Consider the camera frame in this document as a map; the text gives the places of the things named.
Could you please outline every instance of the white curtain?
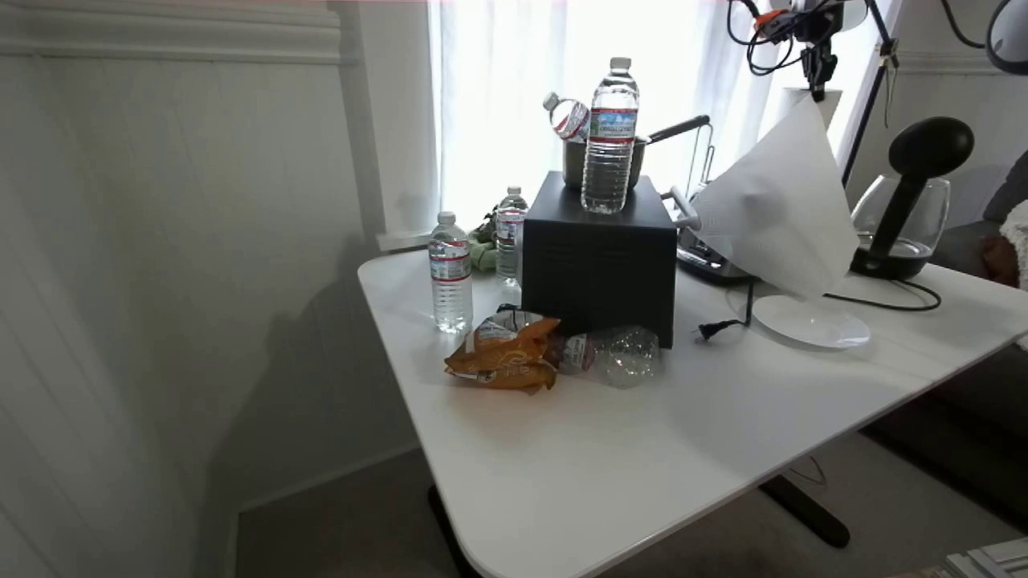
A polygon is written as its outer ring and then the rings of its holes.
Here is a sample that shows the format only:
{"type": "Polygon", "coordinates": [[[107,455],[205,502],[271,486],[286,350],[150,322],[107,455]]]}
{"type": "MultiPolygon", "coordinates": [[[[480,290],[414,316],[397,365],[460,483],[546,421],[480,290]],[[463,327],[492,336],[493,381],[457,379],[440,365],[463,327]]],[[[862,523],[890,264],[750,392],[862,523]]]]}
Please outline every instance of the white curtain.
{"type": "MultiPolygon", "coordinates": [[[[563,144],[548,91],[591,102],[610,54],[632,58],[640,135],[714,117],[717,164],[759,135],[768,80],[727,34],[727,0],[435,0],[435,130],[440,208],[471,229],[503,191],[534,199],[563,144]]],[[[646,150],[658,189],[684,185],[693,135],[646,150]]]]}

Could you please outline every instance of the snack bag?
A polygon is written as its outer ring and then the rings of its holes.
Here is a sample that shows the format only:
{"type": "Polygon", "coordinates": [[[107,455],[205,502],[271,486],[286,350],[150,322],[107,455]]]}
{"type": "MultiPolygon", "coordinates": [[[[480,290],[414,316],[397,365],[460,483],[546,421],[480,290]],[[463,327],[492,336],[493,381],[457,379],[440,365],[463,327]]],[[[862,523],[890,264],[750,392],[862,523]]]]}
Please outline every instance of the snack bag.
{"type": "Polygon", "coordinates": [[[445,355],[445,373],[482,390],[551,390],[548,335],[557,324],[558,318],[534,312],[497,312],[445,355]]]}

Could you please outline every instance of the bottle cap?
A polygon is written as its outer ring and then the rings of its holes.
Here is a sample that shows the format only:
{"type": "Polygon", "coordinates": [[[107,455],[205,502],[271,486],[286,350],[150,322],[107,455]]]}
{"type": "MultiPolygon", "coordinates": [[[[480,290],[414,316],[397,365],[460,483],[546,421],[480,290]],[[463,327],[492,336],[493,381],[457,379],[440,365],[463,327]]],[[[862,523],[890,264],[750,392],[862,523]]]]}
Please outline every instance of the bottle cap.
{"type": "Polygon", "coordinates": [[[558,107],[558,95],[557,94],[548,94],[546,101],[543,101],[543,110],[557,110],[558,107]]]}

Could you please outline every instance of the water bottle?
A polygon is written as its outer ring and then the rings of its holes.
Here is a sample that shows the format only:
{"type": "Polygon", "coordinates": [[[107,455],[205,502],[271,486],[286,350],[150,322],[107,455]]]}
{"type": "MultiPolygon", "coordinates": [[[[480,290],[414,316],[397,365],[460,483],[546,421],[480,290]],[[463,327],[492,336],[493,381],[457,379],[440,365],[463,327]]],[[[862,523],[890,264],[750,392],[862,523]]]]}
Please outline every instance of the water bottle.
{"type": "Polygon", "coordinates": [[[438,216],[438,229],[428,243],[435,324],[443,335],[463,335],[471,327],[471,259],[470,234],[457,229],[454,213],[438,216]]]}
{"type": "Polygon", "coordinates": [[[591,95],[591,135],[582,168],[583,213],[616,216],[625,204],[640,117],[640,88],[631,68],[631,58],[610,58],[610,75],[591,95]]]}
{"type": "Polygon", "coordinates": [[[521,306],[521,241],[523,241],[521,185],[508,185],[508,196],[493,208],[493,269],[503,284],[503,302],[521,306]]]}
{"type": "Polygon", "coordinates": [[[543,110],[548,113],[548,129],[563,137],[563,140],[587,140],[587,107],[577,101],[565,101],[548,94],[543,101],[543,110]]]}

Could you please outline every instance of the floor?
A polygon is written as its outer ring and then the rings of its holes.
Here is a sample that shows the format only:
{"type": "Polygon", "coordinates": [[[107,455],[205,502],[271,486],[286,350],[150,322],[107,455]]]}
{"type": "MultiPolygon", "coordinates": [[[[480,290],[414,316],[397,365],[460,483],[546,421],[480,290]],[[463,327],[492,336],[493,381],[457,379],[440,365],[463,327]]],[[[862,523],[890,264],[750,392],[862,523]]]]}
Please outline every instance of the floor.
{"type": "MultiPolygon", "coordinates": [[[[762,492],[714,510],[607,578],[905,578],[946,553],[1017,537],[946,486],[851,433],[797,463],[787,477],[851,530],[848,548],[822,547],[762,492]]],[[[241,514],[238,578],[451,578],[435,525],[421,453],[241,514]]]]}

